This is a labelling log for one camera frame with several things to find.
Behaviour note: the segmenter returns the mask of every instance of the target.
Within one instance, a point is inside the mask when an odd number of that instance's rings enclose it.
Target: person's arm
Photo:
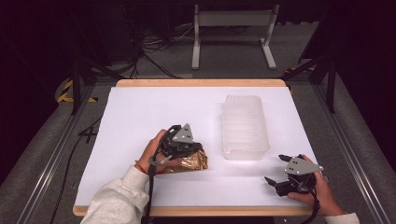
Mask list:
[[[165,133],[165,130],[161,130],[149,141],[139,161],[129,168],[123,178],[109,182],[96,192],[81,223],[140,223],[149,201],[149,195],[144,190],[149,181],[149,158],[154,155]],[[164,158],[165,156],[159,153],[156,159],[162,161]],[[157,171],[166,166],[177,165],[180,160],[168,161],[158,166]]]
[[[315,178],[317,179],[317,184],[315,185],[317,197],[320,203],[320,209],[318,212],[325,216],[325,221],[328,224],[340,224],[340,223],[359,223],[358,216],[355,213],[346,214],[341,206],[335,201],[332,195],[332,189],[329,183],[323,178],[320,172],[315,172]],[[288,198],[303,203],[308,203],[314,206],[314,198],[311,194],[301,194],[297,192],[291,192],[288,194]]]

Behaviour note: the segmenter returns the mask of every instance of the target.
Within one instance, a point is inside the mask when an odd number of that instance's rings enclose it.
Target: wrist strap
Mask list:
[[[135,162],[136,162],[136,164],[134,165],[134,167],[136,167],[143,174],[147,175],[148,173],[145,171],[145,169],[143,169],[143,167],[142,167],[142,165],[140,165],[139,161],[135,161]]]

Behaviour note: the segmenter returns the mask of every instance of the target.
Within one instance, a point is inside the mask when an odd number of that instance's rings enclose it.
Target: white paper sheet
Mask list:
[[[221,105],[230,94],[262,98],[271,148],[260,161],[223,156]],[[286,180],[287,163],[278,154],[304,153],[316,162],[289,89],[283,87],[113,88],[75,205],[88,206],[100,187],[121,178],[160,129],[185,123],[204,146],[209,168],[156,175],[152,206],[302,206],[278,197],[263,178]]]

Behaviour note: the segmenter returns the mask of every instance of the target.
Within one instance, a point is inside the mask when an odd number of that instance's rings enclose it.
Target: black curtain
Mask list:
[[[56,109],[70,70],[57,32],[37,1],[0,4],[0,183]]]
[[[332,1],[302,58],[314,59],[335,52],[338,74],[396,171],[396,32],[393,24],[396,15],[393,9],[391,3],[373,0]]]

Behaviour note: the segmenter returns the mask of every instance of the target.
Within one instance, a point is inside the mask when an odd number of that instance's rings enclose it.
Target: white table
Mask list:
[[[271,148],[260,161],[228,161],[222,152],[221,105],[229,94],[257,95]],[[121,178],[160,129],[189,123],[203,144],[208,169],[156,175],[151,215],[299,216],[311,210],[278,197],[264,180],[286,180],[278,154],[304,153],[316,162],[289,89],[281,80],[122,80],[109,94],[91,157],[78,188],[74,213],[84,216],[92,196]]]

